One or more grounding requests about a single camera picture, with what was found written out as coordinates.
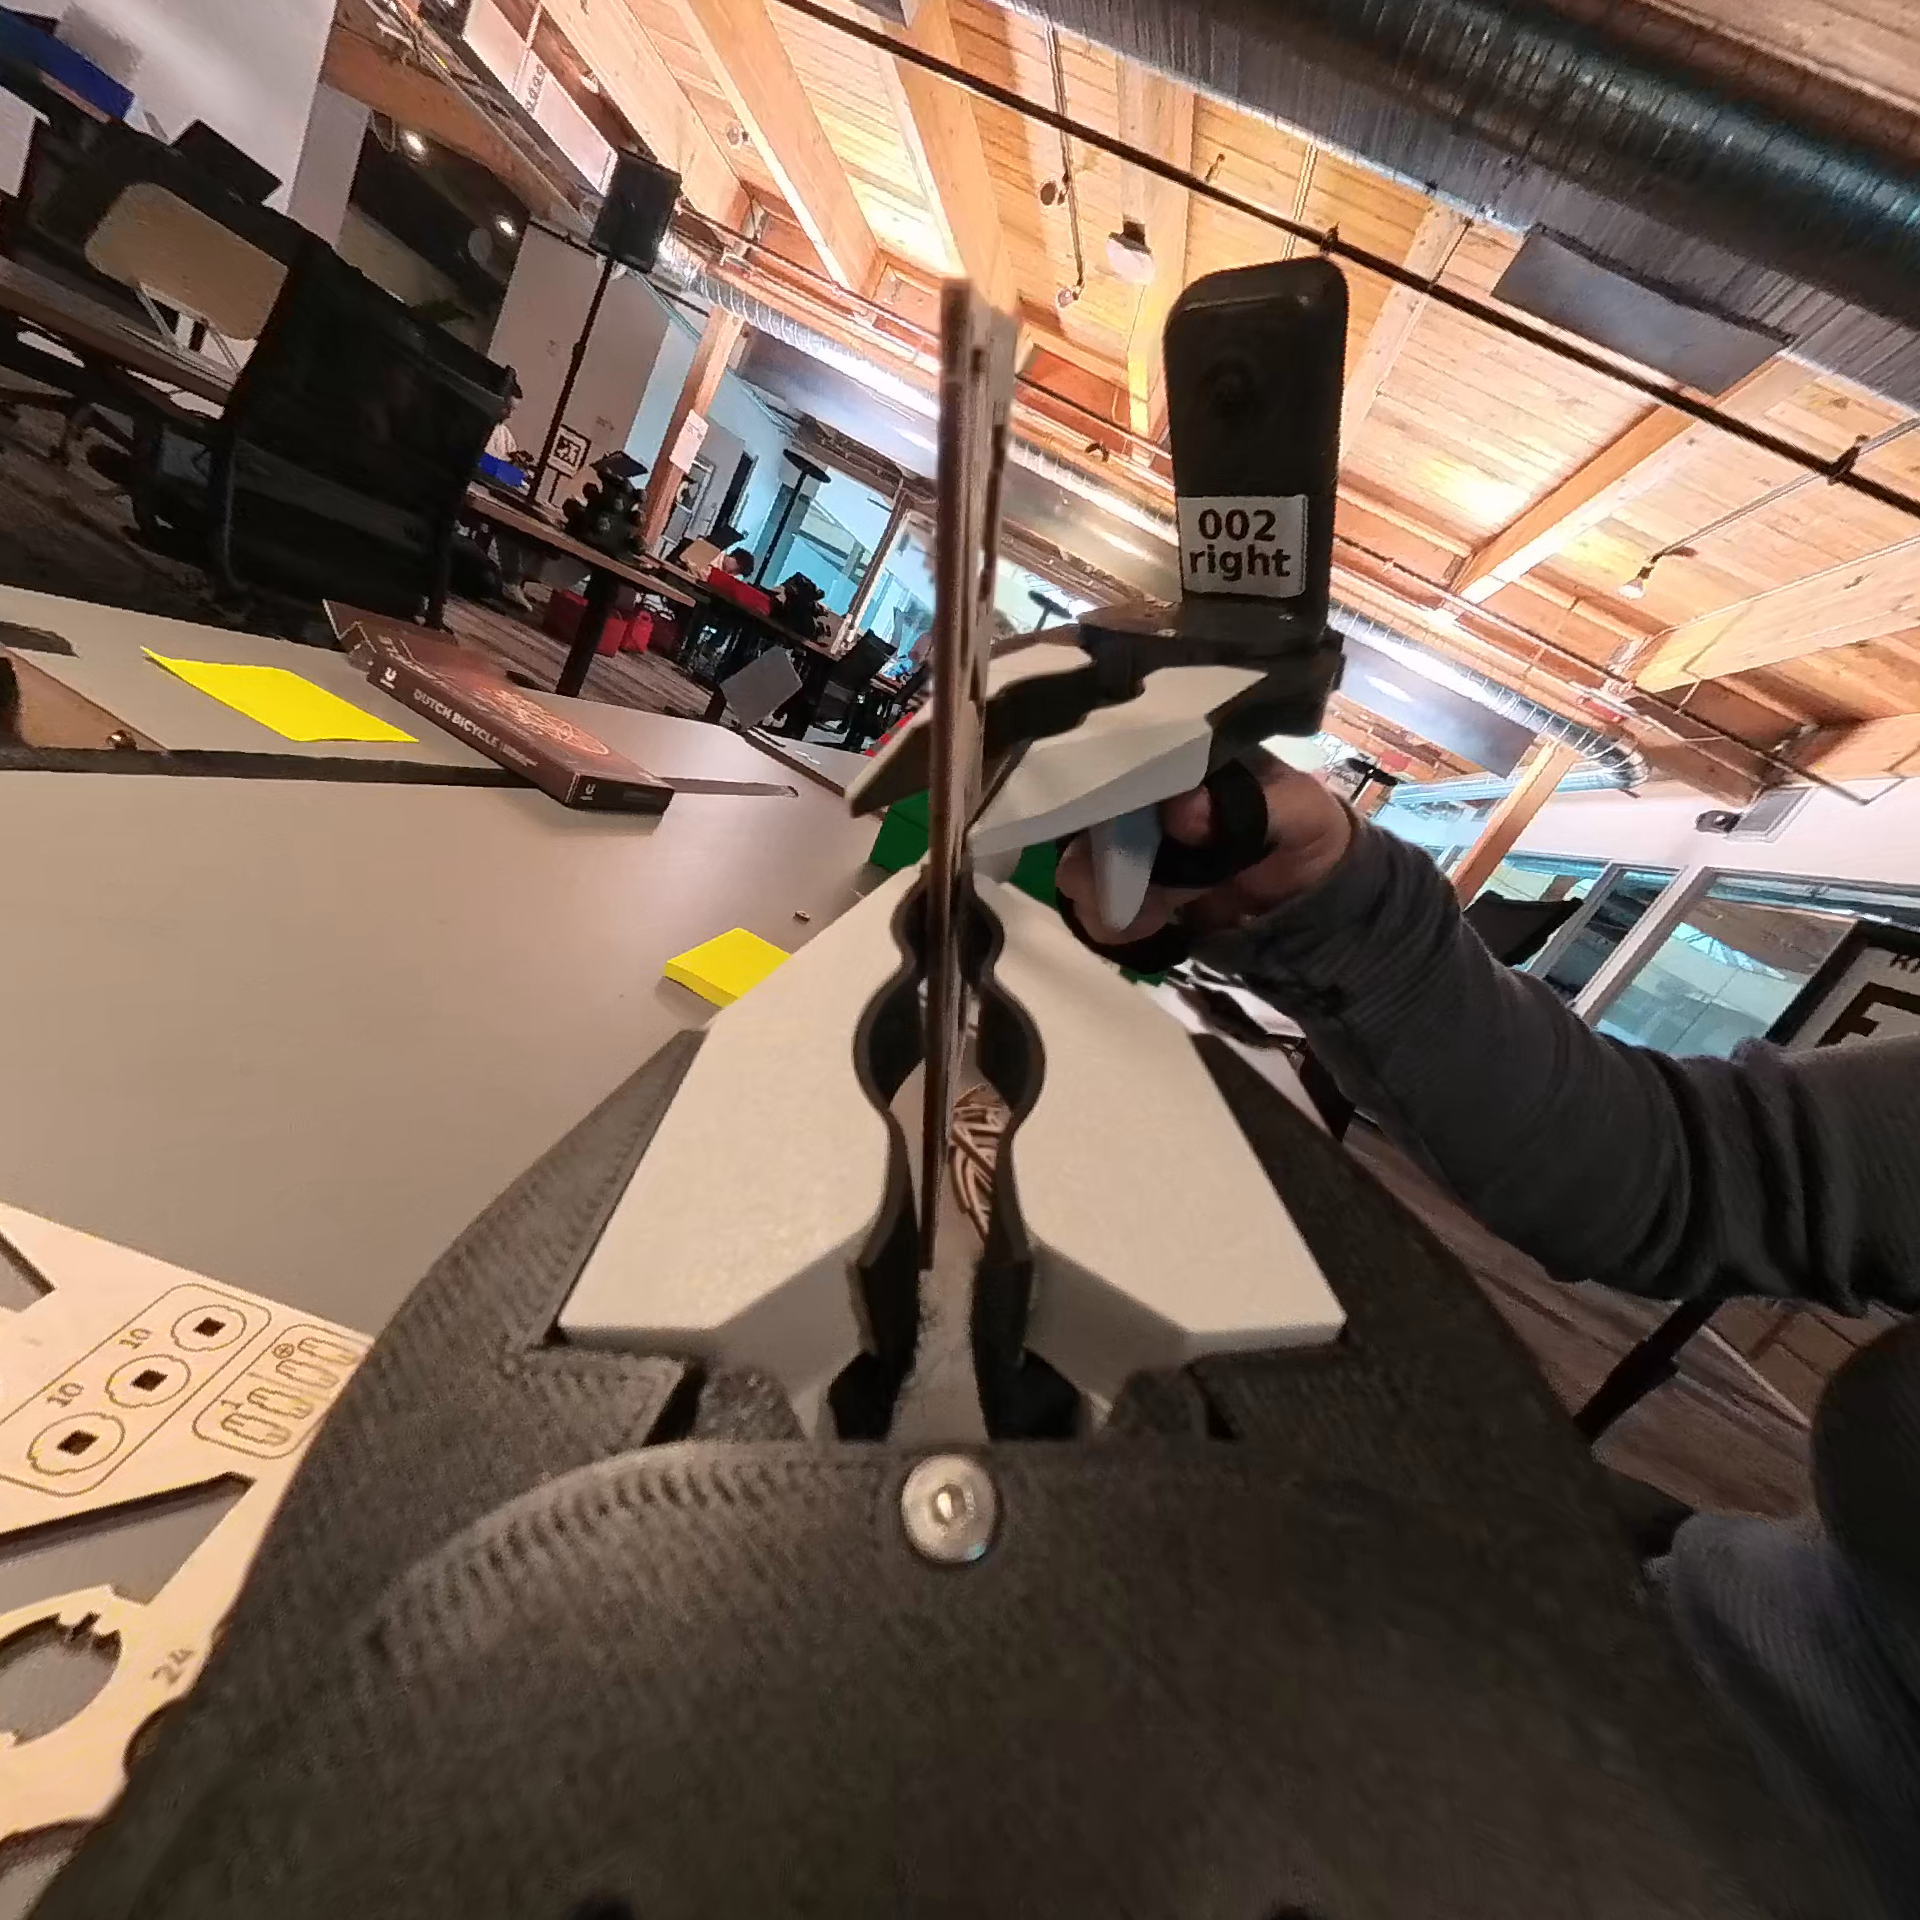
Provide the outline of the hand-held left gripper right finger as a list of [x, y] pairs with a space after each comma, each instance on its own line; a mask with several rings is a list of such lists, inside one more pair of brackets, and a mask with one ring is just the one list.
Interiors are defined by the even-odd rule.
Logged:
[[1082, 1425], [1140, 1377], [1341, 1338], [1187, 1030], [1000, 880], [976, 884], [971, 984], [1005, 1108], [971, 1306], [988, 1425]]

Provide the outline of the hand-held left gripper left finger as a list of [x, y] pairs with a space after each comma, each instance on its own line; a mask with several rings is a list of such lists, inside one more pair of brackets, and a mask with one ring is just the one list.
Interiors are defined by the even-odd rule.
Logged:
[[569, 1347], [752, 1372], [890, 1425], [922, 1331], [924, 875], [900, 872], [698, 1038], [560, 1311]]

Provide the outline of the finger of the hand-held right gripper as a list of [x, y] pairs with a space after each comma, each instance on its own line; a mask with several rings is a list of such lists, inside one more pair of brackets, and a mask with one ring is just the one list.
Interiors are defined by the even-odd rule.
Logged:
[[939, 682], [861, 772], [849, 784], [849, 815], [880, 816], [894, 806], [933, 790], [937, 748], [949, 720], [960, 728], [955, 766], [976, 815], [994, 783], [1029, 746], [1075, 730], [1094, 704], [1098, 666], [1077, 641], [1040, 641], [988, 664], [981, 697], [947, 700]]
[[1246, 666], [1165, 666], [1138, 695], [1029, 744], [978, 811], [973, 857], [1009, 857], [1193, 792], [1224, 751], [1228, 714], [1266, 682]]

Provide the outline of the thin plywood parts sheet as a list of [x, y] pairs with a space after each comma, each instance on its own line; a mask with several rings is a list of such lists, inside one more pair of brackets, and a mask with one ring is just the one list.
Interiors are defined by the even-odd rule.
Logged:
[[953, 1073], [968, 1027], [970, 830], [985, 790], [993, 599], [1018, 324], [971, 280], [941, 289], [928, 855], [922, 884], [918, 1276], [937, 1265]]

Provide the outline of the person's right forearm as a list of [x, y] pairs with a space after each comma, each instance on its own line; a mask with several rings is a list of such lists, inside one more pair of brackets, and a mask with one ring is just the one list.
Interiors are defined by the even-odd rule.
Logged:
[[1428, 857], [1369, 823], [1314, 887], [1188, 908], [1346, 1098], [1568, 1282], [1918, 1307], [1915, 1036], [1674, 1058], [1502, 968]]

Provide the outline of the numbered plywood parts sheet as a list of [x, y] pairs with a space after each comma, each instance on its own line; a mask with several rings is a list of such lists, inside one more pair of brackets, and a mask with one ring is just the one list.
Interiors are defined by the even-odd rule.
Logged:
[[2, 1234], [4, 1270], [34, 1287], [4, 1311], [4, 1548], [230, 1495], [150, 1598], [101, 1578], [4, 1607], [4, 1654], [49, 1635], [110, 1657], [59, 1727], [4, 1729], [2, 1835], [13, 1843], [81, 1832], [112, 1809], [137, 1737], [200, 1682], [373, 1339], [21, 1208], [2, 1209]]

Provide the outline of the person's right hand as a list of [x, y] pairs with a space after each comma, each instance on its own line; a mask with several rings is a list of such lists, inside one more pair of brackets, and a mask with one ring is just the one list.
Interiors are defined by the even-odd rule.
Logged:
[[1158, 974], [1306, 898], [1354, 849], [1356, 830], [1334, 793], [1252, 752], [1158, 802], [1157, 857], [1133, 916], [1102, 916], [1091, 832], [1062, 842], [1057, 905], [1082, 945]]

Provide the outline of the yellow sticky note pad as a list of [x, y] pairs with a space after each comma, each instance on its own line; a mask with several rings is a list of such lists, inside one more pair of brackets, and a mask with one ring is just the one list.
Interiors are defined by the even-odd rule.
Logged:
[[789, 960], [789, 951], [748, 929], [729, 929], [666, 960], [660, 978], [696, 999], [726, 1008]]

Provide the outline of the green plastic bin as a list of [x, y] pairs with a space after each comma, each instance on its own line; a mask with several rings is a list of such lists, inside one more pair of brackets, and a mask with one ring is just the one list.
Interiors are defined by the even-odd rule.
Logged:
[[[880, 828], [870, 843], [869, 862], [882, 875], [894, 875], [914, 868], [928, 854], [928, 792], [909, 793], [885, 809]], [[1059, 904], [1057, 872], [1061, 849], [1051, 842], [1021, 849], [1009, 883], [1034, 897], [1037, 904], [1053, 908]]]

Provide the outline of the brown product box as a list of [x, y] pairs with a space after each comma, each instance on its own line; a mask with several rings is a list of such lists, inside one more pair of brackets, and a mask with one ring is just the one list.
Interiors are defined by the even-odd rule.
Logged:
[[497, 768], [579, 811], [660, 816], [674, 786], [536, 702], [497, 666], [425, 626], [322, 602], [349, 660], [397, 707], [459, 738]]

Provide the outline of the black speaker on stand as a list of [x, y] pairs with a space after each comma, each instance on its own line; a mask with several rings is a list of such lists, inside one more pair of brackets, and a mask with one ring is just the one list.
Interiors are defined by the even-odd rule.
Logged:
[[592, 329], [608, 298], [614, 270], [649, 275], [657, 266], [660, 243], [682, 201], [682, 174], [666, 169], [659, 161], [622, 153], [603, 204], [587, 238], [589, 251], [598, 258], [596, 281], [587, 300], [579, 336], [571, 346], [566, 371], [560, 385], [553, 417], [538, 457], [531, 499], [538, 506], [547, 476], [556, 467], [560, 433], [566, 423], [569, 402], [579, 385], [592, 343]]

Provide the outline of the flat yellow paper note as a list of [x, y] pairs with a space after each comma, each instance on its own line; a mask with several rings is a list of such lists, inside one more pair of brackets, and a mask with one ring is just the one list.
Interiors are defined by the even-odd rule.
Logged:
[[181, 684], [264, 730], [301, 746], [417, 746], [417, 735], [377, 719], [301, 674], [264, 664], [213, 664], [139, 649]]

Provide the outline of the black mesh office chair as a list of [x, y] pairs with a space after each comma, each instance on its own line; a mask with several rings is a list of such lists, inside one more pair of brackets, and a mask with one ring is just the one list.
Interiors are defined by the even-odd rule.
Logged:
[[458, 520], [516, 396], [510, 369], [301, 238], [208, 442], [210, 574], [436, 626]]

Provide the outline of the person's leg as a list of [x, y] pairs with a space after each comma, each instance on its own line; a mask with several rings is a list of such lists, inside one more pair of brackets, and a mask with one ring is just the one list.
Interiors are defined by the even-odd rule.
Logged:
[[1850, 1358], [1812, 1422], [1816, 1521], [1693, 1515], [1672, 1624], [1848, 1915], [1918, 1915], [1918, 1327]]

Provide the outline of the brown cardboard piece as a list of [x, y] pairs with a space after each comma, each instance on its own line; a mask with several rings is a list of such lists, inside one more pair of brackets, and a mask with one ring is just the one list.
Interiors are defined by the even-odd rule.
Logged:
[[161, 744], [56, 679], [40, 657], [2, 649], [2, 746], [36, 752], [162, 752]]

